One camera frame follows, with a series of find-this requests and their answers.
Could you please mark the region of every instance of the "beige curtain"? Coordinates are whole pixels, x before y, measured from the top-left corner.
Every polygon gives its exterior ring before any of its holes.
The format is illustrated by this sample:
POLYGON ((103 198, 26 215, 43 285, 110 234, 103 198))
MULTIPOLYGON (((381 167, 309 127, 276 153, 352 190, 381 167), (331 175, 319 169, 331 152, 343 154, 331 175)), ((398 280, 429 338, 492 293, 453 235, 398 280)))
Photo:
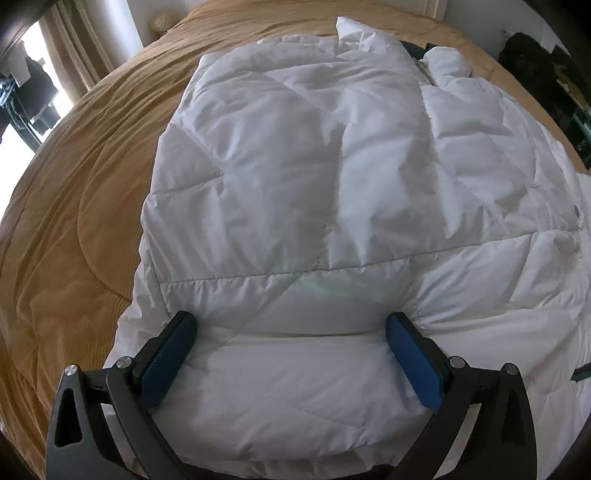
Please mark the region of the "beige curtain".
POLYGON ((39 24, 51 63, 72 103, 113 71, 90 22, 85 0, 59 0, 39 24))

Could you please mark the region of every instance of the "bed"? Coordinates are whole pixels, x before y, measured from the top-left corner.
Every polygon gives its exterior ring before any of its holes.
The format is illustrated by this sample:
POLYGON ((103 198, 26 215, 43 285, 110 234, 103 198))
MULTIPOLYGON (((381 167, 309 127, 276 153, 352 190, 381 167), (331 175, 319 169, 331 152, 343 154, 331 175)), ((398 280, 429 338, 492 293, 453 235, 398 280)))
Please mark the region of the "bed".
POLYGON ((430 18, 361 1, 219 0, 102 80, 43 144, 0 225, 0 419, 43 476, 47 422, 64 366, 100 368, 131 302, 158 137, 200 56, 263 37, 335 35, 339 15, 419 46, 452 46, 582 162, 557 125, 495 60, 430 18))

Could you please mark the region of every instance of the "white puffer jacket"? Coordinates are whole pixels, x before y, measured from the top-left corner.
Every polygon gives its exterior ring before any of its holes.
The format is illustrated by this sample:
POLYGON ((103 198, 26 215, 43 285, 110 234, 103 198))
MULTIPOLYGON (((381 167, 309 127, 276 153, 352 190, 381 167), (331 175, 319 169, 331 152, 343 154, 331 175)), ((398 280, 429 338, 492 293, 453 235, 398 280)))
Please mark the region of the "white puffer jacket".
POLYGON ((351 475, 400 461, 430 415, 385 341, 401 310, 473 367, 519 366, 546 478, 591 411, 570 381, 591 361, 591 179, 456 50, 426 74, 391 35, 337 30, 201 59, 106 364, 188 310, 198 340, 154 414, 176 452, 351 475))

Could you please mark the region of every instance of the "silver bolt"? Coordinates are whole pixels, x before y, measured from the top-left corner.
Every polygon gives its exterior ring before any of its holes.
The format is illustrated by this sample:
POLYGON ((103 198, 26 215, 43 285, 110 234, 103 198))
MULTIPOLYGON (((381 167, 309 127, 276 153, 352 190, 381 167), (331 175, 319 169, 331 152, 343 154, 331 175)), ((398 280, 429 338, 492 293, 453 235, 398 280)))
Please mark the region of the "silver bolt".
POLYGON ((509 375, 518 375, 519 374, 519 369, 517 368, 516 365, 513 365, 513 364, 506 364, 505 370, 507 371, 507 373, 509 375))
POLYGON ((76 372, 78 371, 78 367, 75 365, 68 365, 66 367, 66 369, 64 370, 64 373, 68 376, 71 377, 72 375, 74 375, 76 372))
POLYGON ((460 370, 466 366, 466 361, 461 356, 453 356, 449 359, 449 364, 460 370))
POLYGON ((117 360, 117 368, 127 368, 131 365, 131 357, 130 356, 122 356, 117 360))

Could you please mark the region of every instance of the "blue gripper pad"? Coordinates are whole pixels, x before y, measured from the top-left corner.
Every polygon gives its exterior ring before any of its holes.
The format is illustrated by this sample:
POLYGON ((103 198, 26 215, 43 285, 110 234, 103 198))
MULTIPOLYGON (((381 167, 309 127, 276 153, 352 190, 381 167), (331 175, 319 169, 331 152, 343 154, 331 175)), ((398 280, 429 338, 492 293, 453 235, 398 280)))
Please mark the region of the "blue gripper pad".
POLYGON ((443 403, 444 379, 435 368, 420 343, 421 333, 400 314, 393 313, 386 320, 386 339, 390 350, 402 367, 422 405, 437 411, 443 403))
POLYGON ((197 338, 197 322, 187 314, 170 333, 141 377, 140 405, 148 410, 164 399, 197 338))

